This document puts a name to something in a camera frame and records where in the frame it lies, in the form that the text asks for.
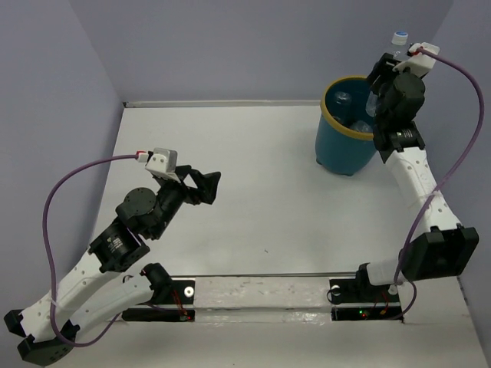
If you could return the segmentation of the clear slim plastic bottle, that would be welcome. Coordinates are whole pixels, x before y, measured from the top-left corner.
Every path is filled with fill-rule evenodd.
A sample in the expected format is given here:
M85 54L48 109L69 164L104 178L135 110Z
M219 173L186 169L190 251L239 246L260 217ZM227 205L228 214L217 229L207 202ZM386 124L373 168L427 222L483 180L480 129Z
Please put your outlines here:
M347 126L351 115L352 97L344 91L337 91L331 104L331 114L341 125Z

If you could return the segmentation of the green label plastic bottle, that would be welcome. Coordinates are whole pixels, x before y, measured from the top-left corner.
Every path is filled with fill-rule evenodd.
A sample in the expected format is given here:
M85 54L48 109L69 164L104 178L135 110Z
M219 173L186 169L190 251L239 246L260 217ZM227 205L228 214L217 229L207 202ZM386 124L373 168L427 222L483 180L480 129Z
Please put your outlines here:
M355 132L359 132L359 133L367 133L367 134L372 134L373 133L373 128L372 126L363 121L363 120L358 120L358 121L355 121L354 123L352 123L349 128Z

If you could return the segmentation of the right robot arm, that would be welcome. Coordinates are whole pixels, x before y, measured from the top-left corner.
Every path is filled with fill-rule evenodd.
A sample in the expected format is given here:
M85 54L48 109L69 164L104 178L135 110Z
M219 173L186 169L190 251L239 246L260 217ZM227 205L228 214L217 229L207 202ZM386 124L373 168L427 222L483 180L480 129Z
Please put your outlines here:
M363 301L377 296L382 286L461 275L479 242L476 229L464 226L447 204L414 122L425 101L423 77L436 59L419 49L405 61L385 53L367 77L377 97L374 145L414 223L394 260L359 267L353 291Z

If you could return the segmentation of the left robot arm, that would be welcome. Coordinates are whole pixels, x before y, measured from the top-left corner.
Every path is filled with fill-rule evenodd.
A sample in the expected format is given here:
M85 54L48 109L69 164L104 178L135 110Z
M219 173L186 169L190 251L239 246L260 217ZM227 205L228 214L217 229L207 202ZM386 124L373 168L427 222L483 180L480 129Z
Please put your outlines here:
M109 293L93 297L150 252L145 242L162 236L182 204L213 204L221 174L178 166L154 179L159 190L140 187L128 192L116 208L116 218L41 300L5 315L8 330L22 338L18 352L25 362L40 367L58 362L80 343L84 332L135 304L179 300L172 278L159 263L147 264Z

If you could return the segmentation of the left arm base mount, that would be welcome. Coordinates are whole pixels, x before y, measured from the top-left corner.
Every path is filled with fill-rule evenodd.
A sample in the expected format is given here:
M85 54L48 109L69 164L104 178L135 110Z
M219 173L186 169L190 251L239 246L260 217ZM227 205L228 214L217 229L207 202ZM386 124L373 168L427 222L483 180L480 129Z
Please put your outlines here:
M152 296L126 309L120 316L125 322L183 323L195 320L193 306L195 284L192 278L171 278L158 263L146 265L140 272L150 282Z

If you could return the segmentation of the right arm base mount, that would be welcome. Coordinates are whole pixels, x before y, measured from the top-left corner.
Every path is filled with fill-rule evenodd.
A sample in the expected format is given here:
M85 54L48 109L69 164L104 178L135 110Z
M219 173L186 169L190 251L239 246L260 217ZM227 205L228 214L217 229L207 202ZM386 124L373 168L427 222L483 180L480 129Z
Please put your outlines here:
M362 264L352 278L329 281L326 298L331 304L333 321L404 321L400 298L389 292L389 284L370 283L367 264Z

